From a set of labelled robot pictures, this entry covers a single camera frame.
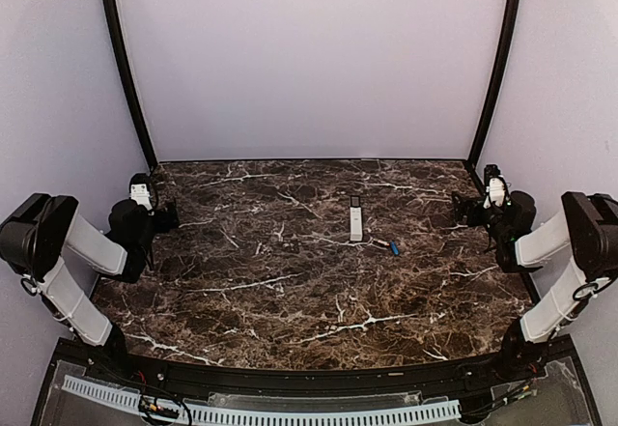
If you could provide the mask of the white remote control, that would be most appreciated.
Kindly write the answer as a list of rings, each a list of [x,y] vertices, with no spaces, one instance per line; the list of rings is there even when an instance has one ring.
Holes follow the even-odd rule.
[[[350,241],[363,241],[362,208],[359,196],[350,198]]]

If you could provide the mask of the left black frame post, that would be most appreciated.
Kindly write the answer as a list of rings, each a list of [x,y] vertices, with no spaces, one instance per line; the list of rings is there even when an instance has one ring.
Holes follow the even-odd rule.
[[[117,0],[101,0],[105,15],[105,21],[112,50],[116,62],[117,71],[126,99],[129,116],[132,121],[142,155],[148,169],[153,171],[158,166],[155,148],[147,129],[146,120],[138,97],[134,82],[131,65],[126,50],[123,29],[120,20],[120,11]]]

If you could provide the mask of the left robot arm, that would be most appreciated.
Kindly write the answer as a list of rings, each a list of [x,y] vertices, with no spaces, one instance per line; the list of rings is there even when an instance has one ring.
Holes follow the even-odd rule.
[[[177,205],[151,208],[133,198],[115,204],[110,230],[98,230],[79,211],[76,198],[34,193],[1,223],[1,259],[20,276],[22,288],[39,296],[59,321],[85,344],[103,348],[98,367],[115,383],[129,383],[136,363],[123,351],[123,332],[92,303],[71,275],[69,250],[96,272],[133,284],[153,265],[155,236],[180,226]]]

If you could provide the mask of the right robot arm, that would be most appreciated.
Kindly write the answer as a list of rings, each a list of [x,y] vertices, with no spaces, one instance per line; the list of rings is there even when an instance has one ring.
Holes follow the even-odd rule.
[[[532,227],[534,199],[525,192],[481,198],[451,196],[455,219],[482,226],[495,242],[495,260],[506,273],[531,273],[568,249],[569,260],[541,300],[513,324],[508,347],[493,360],[503,382],[515,380],[530,364],[525,346],[546,343],[572,322],[588,301],[617,281],[617,201],[608,194],[567,191],[562,207],[548,221]]]

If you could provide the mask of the black frame post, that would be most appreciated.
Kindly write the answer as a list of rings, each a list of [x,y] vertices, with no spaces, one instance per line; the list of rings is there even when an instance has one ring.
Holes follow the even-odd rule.
[[[467,164],[472,170],[478,166],[483,152],[492,117],[497,105],[504,74],[507,68],[511,44],[516,28],[520,0],[506,0],[495,57],[492,65],[488,89],[479,117],[477,129],[467,157]]]
[[[142,155],[148,169],[153,171],[158,166],[155,148],[147,129],[146,120],[138,97],[134,82],[131,65],[126,50],[123,29],[120,20],[120,11],[117,0],[101,0],[105,15],[105,21],[112,50],[116,62],[117,71],[126,99],[129,116],[132,121]]]

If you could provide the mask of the black front rail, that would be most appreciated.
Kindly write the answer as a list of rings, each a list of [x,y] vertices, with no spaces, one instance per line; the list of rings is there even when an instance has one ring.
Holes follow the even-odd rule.
[[[85,345],[58,340],[43,379],[49,388],[61,378],[60,365],[104,382],[135,387],[148,394],[170,394],[178,398],[205,400],[213,393],[247,395],[343,396],[419,391],[427,395],[472,397],[508,381],[519,382],[543,377],[548,368],[523,366],[506,372],[497,367],[497,355],[479,355],[462,360],[400,367],[330,370],[281,371],[239,369],[191,364],[141,355],[128,358],[134,373],[122,377],[108,362],[88,364],[90,350]]]

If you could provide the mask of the right black frame post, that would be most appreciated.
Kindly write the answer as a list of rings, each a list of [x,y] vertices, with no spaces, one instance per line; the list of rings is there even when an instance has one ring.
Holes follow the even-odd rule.
[[[478,166],[483,152],[492,117],[497,105],[504,74],[507,68],[511,44],[516,28],[520,0],[506,0],[495,57],[492,65],[488,89],[479,117],[477,129],[467,157],[467,164],[472,170]]]

